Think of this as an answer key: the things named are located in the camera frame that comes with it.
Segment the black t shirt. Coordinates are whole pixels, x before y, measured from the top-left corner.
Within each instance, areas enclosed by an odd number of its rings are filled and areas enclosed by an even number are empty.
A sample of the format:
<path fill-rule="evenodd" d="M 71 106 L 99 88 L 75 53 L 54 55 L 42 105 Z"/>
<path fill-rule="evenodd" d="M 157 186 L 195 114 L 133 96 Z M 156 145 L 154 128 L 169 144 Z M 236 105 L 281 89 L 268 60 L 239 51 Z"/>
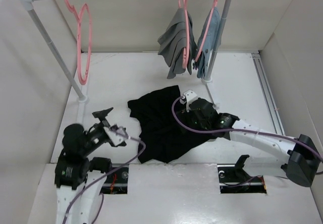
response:
<path fill-rule="evenodd" d="M 172 115 L 173 102 L 180 97 L 178 85 L 155 90 L 138 99 L 128 101 L 130 117 L 139 121 L 139 138 L 146 149 L 138 157 L 140 163 L 158 160 L 169 163 L 216 137 L 181 129 Z"/>

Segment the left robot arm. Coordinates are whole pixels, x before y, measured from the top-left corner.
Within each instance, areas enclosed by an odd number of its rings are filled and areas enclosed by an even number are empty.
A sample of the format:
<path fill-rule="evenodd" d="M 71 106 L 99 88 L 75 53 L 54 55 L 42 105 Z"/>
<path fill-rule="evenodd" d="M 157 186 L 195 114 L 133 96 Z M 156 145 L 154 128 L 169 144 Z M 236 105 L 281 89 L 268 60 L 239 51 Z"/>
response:
<path fill-rule="evenodd" d="M 126 146 L 123 139 L 116 144 L 107 130 L 124 133 L 124 128 L 110 125 L 106 120 L 112 108 L 93 112 L 99 120 L 88 130 L 80 123 L 74 123 L 64 129 L 63 149 L 55 169 L 57 192 L 56 223 L 95 223 L 104 202 L 101 191 L 105 182 L 111 181 L 110 190 L 118 179 L 113 174 L 112 161 L 109 158 L 88 156 L 105 143 L 112 147 Z"/>

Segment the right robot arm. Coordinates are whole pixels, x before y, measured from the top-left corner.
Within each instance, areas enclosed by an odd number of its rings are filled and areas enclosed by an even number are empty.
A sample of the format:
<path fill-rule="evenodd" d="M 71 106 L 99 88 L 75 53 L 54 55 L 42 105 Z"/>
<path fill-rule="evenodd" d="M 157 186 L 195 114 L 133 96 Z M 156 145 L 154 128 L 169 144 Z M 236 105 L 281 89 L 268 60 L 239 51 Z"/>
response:
<path fill-rule="evenodd" d="M 307 135 L 288 137 L 263 131 L 233 114 L 217 112 L 211 102 L 198 96 L 177 98 L 172 104 L 172 114 L 187 131 L 244 143 L 270 154 L 270 157 L 240 156 L 233 168 L 238 180 L 275 176 L 311 187 L 314 178 L 321 174 L 318 167 L 322 156 Z"/>

